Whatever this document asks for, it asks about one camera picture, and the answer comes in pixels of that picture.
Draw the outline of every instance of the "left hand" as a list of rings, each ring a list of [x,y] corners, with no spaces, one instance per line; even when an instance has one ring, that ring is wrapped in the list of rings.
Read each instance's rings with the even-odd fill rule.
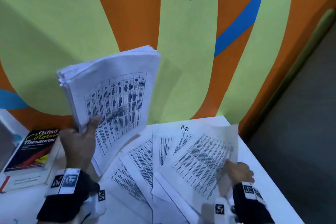
[[[96,129],[100,115],[96,115],[87,124],[85,133],[78,133],[74,128],[66,128],[59,132],[59,138],[66,156],[66,168],[89,167],[96,148]]]

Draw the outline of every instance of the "fingernail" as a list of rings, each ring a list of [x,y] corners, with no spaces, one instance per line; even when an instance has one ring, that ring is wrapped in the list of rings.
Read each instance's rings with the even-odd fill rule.
[[[96,116],[93,117],[93,120],[100,121],[101,117],[102,116],[100,114],[97,114]]]

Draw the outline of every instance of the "hand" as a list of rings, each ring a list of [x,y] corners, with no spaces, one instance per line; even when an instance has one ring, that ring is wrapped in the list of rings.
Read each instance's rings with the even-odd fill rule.
[[[80,168],[85,171],[91,162],[96,148],[96,129],[100,115],[96,115],[87,124],[85,133],[78,133],[74,128],[59,132],[64,148],[67,168]]]
[[[250,167],[243,163],[238,162],[237,164],[232,163],[228,159],[225,161],[225,168],[227,174],[232,182],[232,186],[235,186],[241,182],[252,182],[254,183],[253,171],[250,170]]]

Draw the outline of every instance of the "white desk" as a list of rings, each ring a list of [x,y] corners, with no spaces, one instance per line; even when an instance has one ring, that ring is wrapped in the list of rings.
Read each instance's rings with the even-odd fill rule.
[[[221,124],[224,122],[224,124],[229,125],[229,122],[224,117],[214,117],[213,120],[214,123],[211,122],[213,125],[218,125],[219,120]],[[250,166],[250,169],[254,171],[255,186],[259,189],[266,201],[268,209],[276,224],[303,224],[301,218],[297,215],[278,187],[240,138],[238,161],[247,163]],[[0,179],[0,182],[2,183],[4,179],[2,173],[0,174]],[[105,184],[105,179],[108,178],[103,176],[100,183]],[[35,224],[37,213],[44,202],[44,193],[46,189],[47,186],[40,186],[0,194],[0,224]],[[124,216],[131,215],[134,214],[130,209],[116,199],[107,197],[106,214],[99,219],[92,220],[88,223],[143,223],[143,221],[136,216],[134,216],[134,219],[129,220],[129,222],[125,222]]]

